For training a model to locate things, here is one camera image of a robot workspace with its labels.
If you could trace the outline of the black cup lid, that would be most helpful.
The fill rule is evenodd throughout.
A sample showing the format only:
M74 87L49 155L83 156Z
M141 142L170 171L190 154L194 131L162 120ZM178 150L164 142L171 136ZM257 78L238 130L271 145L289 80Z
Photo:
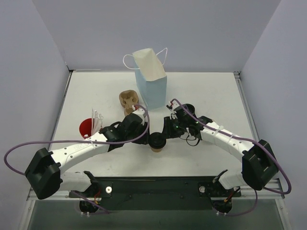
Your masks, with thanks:
M166 145L166 137L160 132L151 133L149 136L149 146L153 149L162 149Z

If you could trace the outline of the brown pulp cup carrier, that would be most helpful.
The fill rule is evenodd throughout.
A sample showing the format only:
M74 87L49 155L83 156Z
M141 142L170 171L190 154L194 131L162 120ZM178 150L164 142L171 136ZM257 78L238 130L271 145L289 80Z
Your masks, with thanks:
M119 94L119 101L124 108L124 115L127 116L134 111L132 107L139 103L139 97L134 90L126 90Z

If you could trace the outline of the light blue paper bag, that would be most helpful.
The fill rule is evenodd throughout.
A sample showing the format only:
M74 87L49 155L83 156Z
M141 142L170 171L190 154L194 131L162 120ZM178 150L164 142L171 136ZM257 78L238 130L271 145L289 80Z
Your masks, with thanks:
M166 47L158 53L145 48L123 57L124 66L135 73L138 90L148 110L165 106L167 74L164 64L167 53Z

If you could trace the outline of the brown paper cup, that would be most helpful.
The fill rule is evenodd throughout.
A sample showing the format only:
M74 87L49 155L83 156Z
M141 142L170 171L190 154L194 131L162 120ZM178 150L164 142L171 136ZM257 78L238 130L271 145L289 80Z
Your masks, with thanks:
M155 153L161 152L164 147L151 147L151 150Z

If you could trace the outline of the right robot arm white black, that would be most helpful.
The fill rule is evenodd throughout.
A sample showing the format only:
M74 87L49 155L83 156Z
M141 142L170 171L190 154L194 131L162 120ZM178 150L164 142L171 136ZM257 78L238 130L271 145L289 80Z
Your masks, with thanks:
M206 141L225 150L242 164L238 171L223 170L214 178L213 191L224 195L234 187L248 185L260 191L279 172L276 158L268 142L237 136L205 116L196 117L191 104L169 106L163 133L167 139L183 134Z

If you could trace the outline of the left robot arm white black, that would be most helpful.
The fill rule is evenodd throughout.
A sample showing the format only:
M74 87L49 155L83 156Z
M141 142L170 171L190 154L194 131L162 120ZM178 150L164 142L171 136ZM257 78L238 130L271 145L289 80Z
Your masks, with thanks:
M146 114L137 111L127 115L117 127L106 126L85 139L62 149L38 150L28 165L25 176L38 199L46 199L57 191L81 192L92 197L98 182L89 172L70 172L76 164L123 146L124 141L136 142L148 133Z

